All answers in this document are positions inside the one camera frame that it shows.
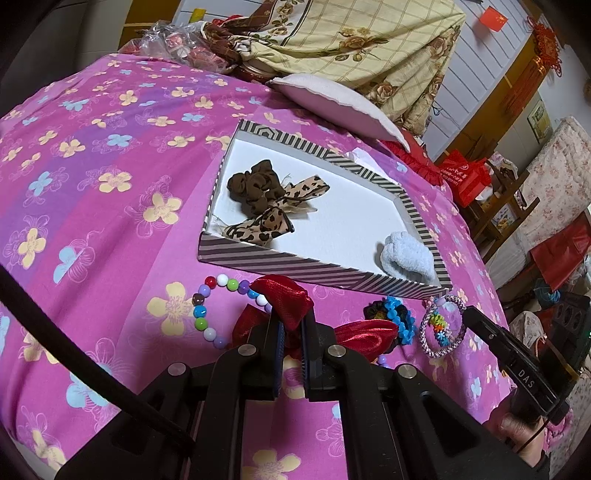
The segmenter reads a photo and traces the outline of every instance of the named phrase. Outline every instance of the red bag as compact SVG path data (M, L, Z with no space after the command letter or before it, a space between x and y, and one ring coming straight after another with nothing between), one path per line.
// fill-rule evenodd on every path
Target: red bag
M454 150L440 166L441 175L452 189L454 201L464 208L491 184L485 162L485 158L468 162L458 150Z

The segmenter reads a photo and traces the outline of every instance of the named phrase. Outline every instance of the colorful bead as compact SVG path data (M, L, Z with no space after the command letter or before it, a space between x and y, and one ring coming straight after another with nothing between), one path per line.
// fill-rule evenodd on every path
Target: colorful bead
M212 289L205 284L201 285L197 291L205 298L209 297L212 293Z
M213 342L217 337L217 332L211 328L211 327L207 327L204 331L203 331L203 338L205 338L208 342Z
M195 293L195 294L193 294L193 298L191 299L191 301L193 302L193 306L203 305L203 302L205 301L205 297L203 295L201 295L200 293Z
M205 317L205 315L207 315L207 308L203 305L196 305L193 309L193 316L198 319L199 317Z
M246 295L250 289L251 289L251 283L248 280L242 280L238 284L238 293L240 295Z
M264 307L265 305L267 305L267 303L269 303L269 301L268 301L268 300L265 298L265 296L264 296L264 295L259 295L259 296L256 298L256 304L257 304L258 306Z
M217 284L220 287L225 287L228 284L228 276L224 273L220 273L216 278Z
M212 277L211 275L209 275L203 283L205 283L205 285L207 285L209 288L215 288L217 286L216 277Z
M228 341L222 336L215 337L215 339L213 341L213 346L215 348L217 348L218 350L225 349L227 344L228 344Z
M207 320L203 317L199 317L195 320L195 328L200 332L204 331L207 328Z
M236 280L235 278L231 278L230 280L228 280L226 288L230 291L238 290L238 280Z

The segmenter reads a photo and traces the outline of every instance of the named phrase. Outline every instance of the metal screw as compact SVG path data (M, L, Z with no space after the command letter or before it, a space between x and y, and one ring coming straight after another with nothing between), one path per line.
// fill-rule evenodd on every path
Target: metal screw
M328 352L330 356L343 356L347 353L347 349L342 345L331 345Z
M404 378L414 378L417 375L417 369L411 364L404 364L398 367L398 375Z
M242 356L251 356L256 353L256 347L250 343L247 343L246 345L241 345L238 347L238 353Z
M177 362L175 364L171 364L168 366L168 374L172 375L173 377L177 377L182 375L187 371L187 365L182 364L181 362Z

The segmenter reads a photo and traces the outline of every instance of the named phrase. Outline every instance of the floral bedsheet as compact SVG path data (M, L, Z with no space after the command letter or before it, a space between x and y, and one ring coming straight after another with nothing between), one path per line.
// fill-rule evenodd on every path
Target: floral bedsheet
M41 89L0 121L0 261L102 368L141 391L170 363L200 365L220 351L193 327L191 295L208 275L258 275L196 259L217 170L242 118L344 153L361 147L408 191L445 259L453 293L505 324L493 286L449 191L396 158L298 109L263 85L165 61L106 56ZM378 296L304 285L316 317L362 318ZM207 318L229 337L249 299L216 289ZM416 318L424 307L403 300ZM457 311L447 312L453 328ZM58 469L116 413L64 369L0 305L0 414L9 432ZM509 392L482 340L411 362L479 421ZM346 477L338 404L303 398L298 363L284 360L282 394L247 405L243 478Z

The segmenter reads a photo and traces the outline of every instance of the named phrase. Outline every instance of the beige floral blanket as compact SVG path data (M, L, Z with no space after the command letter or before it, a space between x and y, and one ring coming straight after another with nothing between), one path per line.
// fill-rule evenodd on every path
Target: beige floral blanket
M465 18L453 0L266 0L223 27L244 61L342 83L422 134Z

